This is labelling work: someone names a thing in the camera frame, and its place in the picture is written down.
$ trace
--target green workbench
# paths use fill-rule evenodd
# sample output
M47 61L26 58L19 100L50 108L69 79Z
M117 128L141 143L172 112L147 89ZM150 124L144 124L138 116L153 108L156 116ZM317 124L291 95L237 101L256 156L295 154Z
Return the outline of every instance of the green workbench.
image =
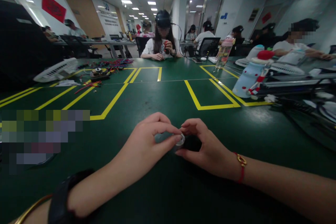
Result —
M81 74L72 79L78 81ZM69 134L69 141L75 140L62 145L61 153L47 165L10 176L2 169L1 222L18 217L68 175L108 163L135 125L157 111L176 127L188 118L201 118L231 151L336 179L334 153L307 138L265 102L231 93L238 76L239 71L230 68L215 70L209 61L138 58L85 95L85 90L74 94L82 86L68 90L54 83L16 96L2 93L0 110L90 109L91 121L83 132ZM209 175L169 152L140 181L102 206L94 223L294 221L308 222L271 197Z

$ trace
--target red poster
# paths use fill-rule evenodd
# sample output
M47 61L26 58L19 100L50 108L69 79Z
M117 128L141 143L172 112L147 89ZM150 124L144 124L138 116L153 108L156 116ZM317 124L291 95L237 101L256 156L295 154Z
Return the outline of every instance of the red poster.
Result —
M266 23L267 20L271 19L272 15L270 12L268 12L263 18L262 18L262 23Z
M66 9L55 0L42 0L42 9L60 22L64 22Z

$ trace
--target white desk fan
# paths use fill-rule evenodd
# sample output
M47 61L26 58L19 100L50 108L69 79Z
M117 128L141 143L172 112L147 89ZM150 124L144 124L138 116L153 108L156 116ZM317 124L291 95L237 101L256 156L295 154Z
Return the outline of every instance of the white desk fan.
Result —
M277 62L271 65L271 70L288 74L288 75L304 75L305 72L300 66L306 60L303 50L293 50L285 56L282 56Z
M250 63L252 58L256 58L258 53L265 50L263 45L256 45L252 48L252 50L248 53L246 58L238 59L234 63L241 67L247 67L247 65Z
M36 82L62 80L76 71L77 64L78 61L76 58L63 60L36 75L33 80Z

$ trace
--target snowman figure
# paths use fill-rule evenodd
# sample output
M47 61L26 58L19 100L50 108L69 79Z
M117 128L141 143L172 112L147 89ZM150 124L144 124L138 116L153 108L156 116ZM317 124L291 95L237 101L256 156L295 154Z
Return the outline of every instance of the snowman figure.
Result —
M257 94L270 65L274 63L271 60L273 56L274 52L263 50L258 53L257 58L252 58L237 80L232 92L241 98L250 98Z

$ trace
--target glass door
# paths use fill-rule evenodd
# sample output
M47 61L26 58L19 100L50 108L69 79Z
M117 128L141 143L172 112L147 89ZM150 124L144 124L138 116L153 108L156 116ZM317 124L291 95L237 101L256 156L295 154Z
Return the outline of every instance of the glass door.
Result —
M188 0L184 34L187 34L191 25L196 26L197 34L201 33L202 24L207 20L211 21L215 34L222 4L223 0Z

